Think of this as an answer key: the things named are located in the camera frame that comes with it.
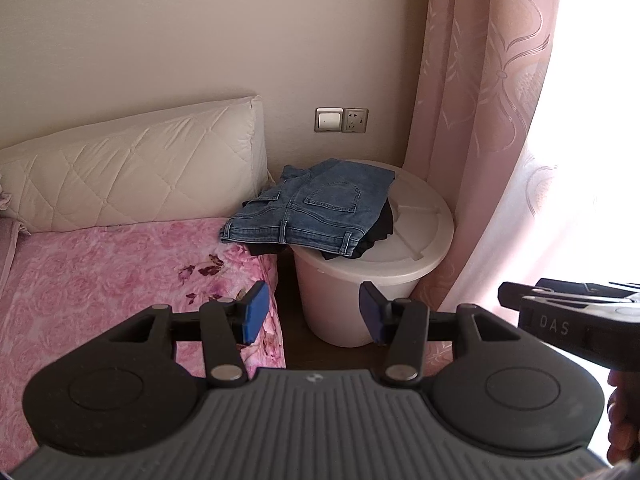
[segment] hand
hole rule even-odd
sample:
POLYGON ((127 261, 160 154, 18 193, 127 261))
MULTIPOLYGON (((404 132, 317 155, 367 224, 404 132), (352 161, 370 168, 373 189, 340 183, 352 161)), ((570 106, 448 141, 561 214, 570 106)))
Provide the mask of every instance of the hand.
POLYGON ((607 460, 611 464, 621 460, 631 460, 631 453, 640 442, 639 428, 628 420, 628 403, 640 403, 640 399, 629 399, 628 391, 625 389, 625 374, 611 371, 607 381, 616 389, 609 397, 607 403, 607 413, 611 428, 609 430, 609 451, 607 460))

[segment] pink floral blanket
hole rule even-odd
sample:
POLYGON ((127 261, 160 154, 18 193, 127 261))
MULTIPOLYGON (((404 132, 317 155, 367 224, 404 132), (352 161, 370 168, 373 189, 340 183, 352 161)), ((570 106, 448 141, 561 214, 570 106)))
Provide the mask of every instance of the pink floral blanket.
MULTIPOLYGON (((252 257, 244 246, 221 244, 224 223, 199 219, 20 236, 0 298, 0 468, 11 469, 36 447, 21 405, 29 378, 149 305, 197 310, 209 298, 236 298, 264 280, 270 310, 255 343, 241 354, 250 375, 257 367, 284 367, 275 256, 252 257)), ((178 344, 176 360, 204 375, 199 343, 178 344)))

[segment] bed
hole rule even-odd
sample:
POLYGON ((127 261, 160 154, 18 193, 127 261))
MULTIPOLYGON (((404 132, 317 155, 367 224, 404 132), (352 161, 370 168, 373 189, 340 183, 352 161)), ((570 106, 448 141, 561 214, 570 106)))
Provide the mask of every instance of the bed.
MULTIPOLYGON (((29 378, 151 304, 188 312, 263 280, 270 309, 241 355, 250 375, 284 367, 274 256, 253 257, 218 237, 268 181, 255 96, 0 150, 0 468, 36 447, 21 407, 29 378)), ((176 360, 204 375, 199 343, 178 344, 176 360)))

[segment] pillow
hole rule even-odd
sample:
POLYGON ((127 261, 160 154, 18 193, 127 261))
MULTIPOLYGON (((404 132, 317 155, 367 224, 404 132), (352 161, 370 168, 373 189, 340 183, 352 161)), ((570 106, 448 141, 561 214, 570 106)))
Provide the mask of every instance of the pillow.
POLYGON ((31 232, 228 217, 268 183, 262 100, 200 103, 0 150, 3 216, 31 232))

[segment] power outlet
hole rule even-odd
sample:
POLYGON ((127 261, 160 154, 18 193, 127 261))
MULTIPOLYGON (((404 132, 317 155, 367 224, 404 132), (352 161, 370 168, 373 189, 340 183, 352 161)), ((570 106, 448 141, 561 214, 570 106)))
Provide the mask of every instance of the power outlet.
POLYGON ((342 113, 342 130, 350 134, 363 134, 367 131, 367 117, 369 110, 366 108, 345 108, 342 113))

